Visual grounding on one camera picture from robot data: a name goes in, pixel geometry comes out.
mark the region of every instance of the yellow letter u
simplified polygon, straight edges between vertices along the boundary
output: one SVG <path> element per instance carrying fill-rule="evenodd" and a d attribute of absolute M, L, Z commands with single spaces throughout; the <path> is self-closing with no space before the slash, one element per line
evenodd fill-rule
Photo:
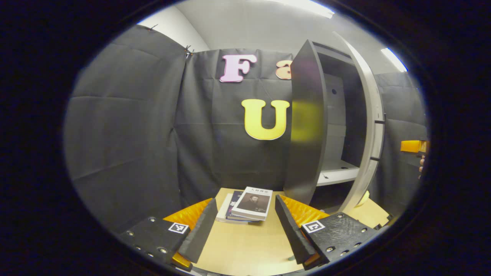
<path fill-rule="evenodd" d="M 276 100 L 271 106 L 276 110 L 276 123 L 272 129 L 265 129 L 261 123 L 262 109 L 266 102 L 257 99 L 242 101 L 245 108 L 244 125 L 245 131 L 252 138 L 258 140 L 274 140 L 280 138 L 286 130 L 286 109 L 290 106 L 287 101 Z"/>

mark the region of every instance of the stack of books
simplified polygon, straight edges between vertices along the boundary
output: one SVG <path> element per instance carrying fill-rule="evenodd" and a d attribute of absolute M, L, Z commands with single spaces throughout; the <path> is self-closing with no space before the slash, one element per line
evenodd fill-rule
<path fill-rule="evenodd" d="M 265 221 L 270 208 L 272 190 L 246 187 L 242 191 L 227 194 L 217 214 L 217 221 L 249 224 Z"/>

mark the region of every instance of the wooden table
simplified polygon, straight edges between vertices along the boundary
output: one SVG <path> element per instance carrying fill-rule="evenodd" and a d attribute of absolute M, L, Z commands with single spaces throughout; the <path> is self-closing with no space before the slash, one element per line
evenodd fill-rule
<path fill-rule="evenodd" d="M 217 208 L 220 209 L 228 193 L 238 191 L 221 188 Z M 234 276 L 270 276 L 303 269 L 295 260 L 290 242 L 274 210 L 273 192 L 268 217 L 257 225 L 232 224 L 215 221 L 206 241 L 197 268 L 213 273 Z"/>

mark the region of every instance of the white shelf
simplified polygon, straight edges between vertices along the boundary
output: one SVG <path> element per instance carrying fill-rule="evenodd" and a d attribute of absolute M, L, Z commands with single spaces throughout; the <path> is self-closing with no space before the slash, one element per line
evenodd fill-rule
<path fill-rule="evenodd" d="M 352 181 L 358 175 L 359 168 L 343 160 L 329 160 L 325 162 L 324 167 L 326 167 L 326 170 L 321 171 L 317 186 Z"/>

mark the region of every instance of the book cover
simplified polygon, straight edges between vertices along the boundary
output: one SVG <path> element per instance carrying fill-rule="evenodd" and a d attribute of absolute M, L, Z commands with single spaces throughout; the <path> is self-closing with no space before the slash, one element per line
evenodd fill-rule
<path fill-rule="evenodd" d="M 225 200 L 223 201 L 220 210 L 218 211 L 216 221 L 219 222 L 227 222 L 227 223 L 234 223 L 234 224 L 248 224 L 248 221 L 236 221 L 236 220 L 228 220 L 226 218 L 228 207 L 230 206 L 230 201 L 232 200 L 232 193 L 228 193 L 227 196 L 225 197 Z"/>
<path fill-rule="evenodd" d="M 272 190 L 246 187 L 231 214 L 253 220 L 265 221 L 270 208 Z"/>
<path fill-rule="evenodd" d="M 258 221 L 251 218 L 244 218 L 243 216 L 237 216 L 232 214 L 232 208 L 237 204 L 237 201 L 241 197 L 242 193 L 243 193 L 242 191 L 234 191 L 234 194 L 232 195 L 232 199 L 230 200 L 230 204 L 227 210 L 226 218 L 228 220 L 236 220 L 236 221 Z"/>

